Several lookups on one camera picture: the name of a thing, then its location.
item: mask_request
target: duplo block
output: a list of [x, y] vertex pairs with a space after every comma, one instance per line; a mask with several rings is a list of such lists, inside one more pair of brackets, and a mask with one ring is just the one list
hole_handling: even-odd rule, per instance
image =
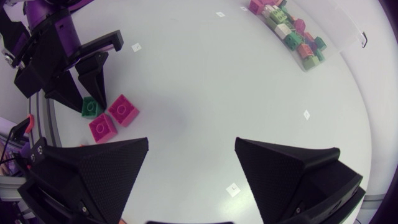
[[281, 6], [285, 6], [285, 5], [286, 5], [286, 3], [287, 3], [287, 0], [282, 0], [282, 2], [280, 2], [280, 4], [279, 4], [279, 7], [281, 7]]
[[318, 47], [320, 50], [325, 50], [325, 49], [326, 49], [326, 44], [324, 43], [324, 41], [322, 40], [322, 38], [316, 37], [314, 41], [315, 41], [317, 47]]
[[104, 112], [104, 109], [100, 106], [97, 101], [94, 100], [93, 97], [84, 97], [83, 99], [83, 107], [81, 109], [81, 116], [88, 119], [95, 119], [101, 113]]
[[268, 17], [266, 19], [266, 24], [269, 26], [269, 28], [271, 28], [272, 30], [275, 30], [277, 24], [270, 18]]
[[111, 118], [104, 113], [99, 115], [88, 126], [97, 144], [106, 143], [118, 133]]
[[320, 49], [317, 49], [315, 51], [315, 56], [318, 57], [320, 62], [323, 62], [325, 60], [325, 57], [323, 56], [322, 51]]
[[302, 59], [305, 59], [309, 56], [313, 56], [313, 52], [312, 52], [310, 46], [307, 44], [300, 44], [297, 47], [297, 51], [298, 51], [298, 54], [300, 54]]
[[308, 58], [304, 59], [303, 66], [304, 69], [309, 70], [317, 65], [319, 65], [319, 59], [317, 56], [309, 56]]
[[282, 12], [284, 12], [284, 14], [288, 13], [285, 6], [279, 6], [279, 7], [282, 10]]
[[308, 39], [311, 42], [314, 42], [312, 35], [309, 32], [304, 32], [304, 38]]
[[275, 27], [275, 33], [279, 36], [281, 40], [284, 40], [287, 35], [289, 35], [292, 31], [287, 27], [286, 24], [278, 24]]
[[273, 11], [273, 10], [275, 10], [272, 6], [270, 6], [270, 5], [265, 5], [264, 6], [264, 10], [263, 10], [263, 12], [261, 13], [265, 18], [268, 18], [269, 17], [269, 15], [271, 14], [271, 12]]
[[302, 19], [296, 19], [296, 21], [294, 21], [293, 23], [294, 27], [296, 28], [296, 31], [301, 34], [304, 35], [304, 30], [305, 30], [305, 22]]
[[270, 17], [276, 24], [281, 24], [281, 23], [283, 23], [283, 22], [287, 19], [287, 16], [285, 15], [285, 13], [282, 12], [282, 10], [279, 9], [279, 8], [273, 10], [273, 11], [270, 13], [269, 17]]
[[249, 10], [255, 15], [260, 14], [263, 11], [265, 4], [260, 0], [251, 0], [249, 4]]
[[285, 37], [284, 42], [290, 50], [295, 50], [303, 41], [296, 33], [292, 32]]
[[301, 39], [301, 41], [304, 43], [304, 37], [301, 34], [299, 34], [297, 31], [295, 31], [295, 33], [296, 33], [297, 37], [299, 37]]
[[123, 127], [129, 126], [139, 114], [139, 110], [123, 94], [109, 107], [108, 112]]
[[285, 20], [283, 23], [287, 25], [290, 31], [295, 32], [294, 26], [288, 20]]

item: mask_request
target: red part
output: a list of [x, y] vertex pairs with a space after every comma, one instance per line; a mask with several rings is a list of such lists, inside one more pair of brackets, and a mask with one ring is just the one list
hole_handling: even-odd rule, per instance
[[305, 58], [313, 55], [313, 52], [308, 44], [300, 44], [297, 47], [297, 51], [300, 54], [302, 59], [305, 59]]
[[25, 129], [25, 133], [29, 134], [30, 131], [33, 129], [33, 127], [35, 126], [35, 118], [33, 117], [33, 115], [28, 115], [27, 116], [29, 118], [29, 125], [28, 127]]

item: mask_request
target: white wall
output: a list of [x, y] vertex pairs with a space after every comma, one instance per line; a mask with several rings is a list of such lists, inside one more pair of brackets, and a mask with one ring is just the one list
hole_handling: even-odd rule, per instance
[[[22, 4], [4, 8], [13, 21], [19, 21], [22, 17]], [[27, 99], [14, 85], [17, 70], [12, 69], [0, 55], [0, 117], [15, 123], [21, 122], [27, 117]]]
[[398, 45], [377, 0], [339, 0], [368, 37], [368, 45], [348, 47], [342, 56], [363, 96], [372, 134], [372, 166], [367, 195], [385, 194], [398, 164]]

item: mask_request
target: screw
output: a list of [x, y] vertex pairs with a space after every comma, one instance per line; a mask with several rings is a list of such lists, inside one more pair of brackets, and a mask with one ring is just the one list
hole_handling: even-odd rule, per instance
[[43, 154], [43, 148], [42, 148], [42, 146], [39, 146], [38, 148], [37, 148], [37, 152], [41, 155], [41, 154]]

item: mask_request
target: green lego brick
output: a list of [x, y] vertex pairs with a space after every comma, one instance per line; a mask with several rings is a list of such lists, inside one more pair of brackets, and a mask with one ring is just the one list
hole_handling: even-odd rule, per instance
[[301, 34], [299, 34], [298, 32], [295, 32], [296, 33], [296, 35], [297, 35], [297, 37], [299, 37], [300, 39], [301, 39], [301, 41], [304, 43], [304, 37], [301, 35]]
[[292, 32], [296, 31], [296, 29], [294, 28], [294, 26], [293, 26], [288, 20], [285, 20], [283, 23], [284, 23]]
[[283, 0], [280, 4], [279, 4], [279, 7], [281, 7], [281, 6], [285, 6], [286, 5], [286, 3], [287, 3], [287, 0]]
[[279, 5], [279, 7], [280, 7], [280, 9], [282, 10], [282, 12], [284, 12], [284, 14], [288, 13], [285, 6], [280, 6], [280, 5]]
[[319, 49], [321, 49], [321, 50], [325, 50], [326, 49], [326, 44], [324, 43], [322, 38], [320, 38], [320, 37], [315, 38], [315, 43], [316, 43], [316, 45], [318, 46]]
[[325, 57], [322, 54], [322, 51], [320, 49], [317, 49], [315, 52], [315, 56], [318, 57], [320, 62], [323, 62], [325, 60]]
[[304, 69], [309, 70], [317, 65], [319, 65], [319, 59], [317, 56], [309, 56], [303, 61]]
[[266, 24], [267, 24], [272, 30], [275, 30], [275, 28], [276, 28], [276, 26], [277, 26], [277, 24], [276, 24], [270, 17], [268, 17], [268, 18], [266, 19]]
[[290, 50], [295, 50], [303, 41], [296, 33], [290, 33], [285, 37], [284, 42]]
[[88, 119], [94, 119], [104, 113], [104, 109], [94, 100], [93, 97], [84, 97], [83, 108], [81, 110], [81, 116]]
[[284, 12], [282, 12], [281, 9], [275, 9], [273, 10], [270, 14], [269, 17], [275, 21], [276, 24], [281, 24], [283, 23], [286, 19], [287, 16], [285, 15]]

